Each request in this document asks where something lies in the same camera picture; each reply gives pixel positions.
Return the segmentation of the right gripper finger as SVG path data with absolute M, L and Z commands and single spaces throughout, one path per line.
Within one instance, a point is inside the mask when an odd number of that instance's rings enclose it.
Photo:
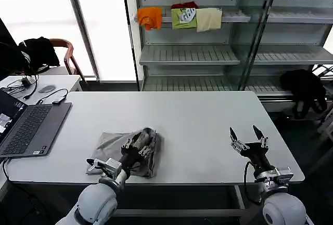
M 268 137 L 265 137 L 263 135 L 262 131 L 259 130 L 255 125 L 253 125 L 252 127 L 253 127 L 254 133 L 255 133 L 258 141 L 261 144 L 261 147 L 268 149 L 268 144 L 267 144 L 268 143 Z
M 233 147 L 233 149 L 235 151 L 237 151 L 240 154 L 243 151 L 249 150 L 249 146 L 247 146 L 246 144 L 244 144 L 240 140 L 238 140 L 234 130 L 231 127 L 229 128 L 229 131 L 230 131 L 230 139 L 231 139 L 230 145 Z

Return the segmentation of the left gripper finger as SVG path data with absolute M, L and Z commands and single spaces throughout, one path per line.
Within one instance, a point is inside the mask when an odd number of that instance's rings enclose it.
M 139 155 L 140 156 L 147 156 L 150 153 L 150 149 L 151 149 L 151 142 L 145 142 L 145 143 L 141 143 L 139 146 Z
M 124 149 L 130 149 L 130 148 L 137 148 L 139 149 L 138 140 L 139 140 L 140 134 L 134 135 L 132 138 L 129 138 L 127 142 L 122 146 Z

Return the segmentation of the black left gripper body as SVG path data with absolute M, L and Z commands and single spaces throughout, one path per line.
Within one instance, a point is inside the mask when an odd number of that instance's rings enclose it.
M 119 162 L 121 163 L 124 171 L 130 171 L 135 163 L 143 160 L 143 157 L 140 156 L 138 152 L 139 149 L 137 148 L 124 149 L 121 147 L 122 157 Z

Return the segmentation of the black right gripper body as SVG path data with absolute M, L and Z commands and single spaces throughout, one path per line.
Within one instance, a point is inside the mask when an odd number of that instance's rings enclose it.
M 272 171 L 275 168 L 269 163 L 266 157 L 268 148 L 262 147 L 259 142 L 246 143 L 245 146 L 246 149 L 242 150 L 240 154 L 250 160 L 252 166 L 254 167 L 255 174 Z

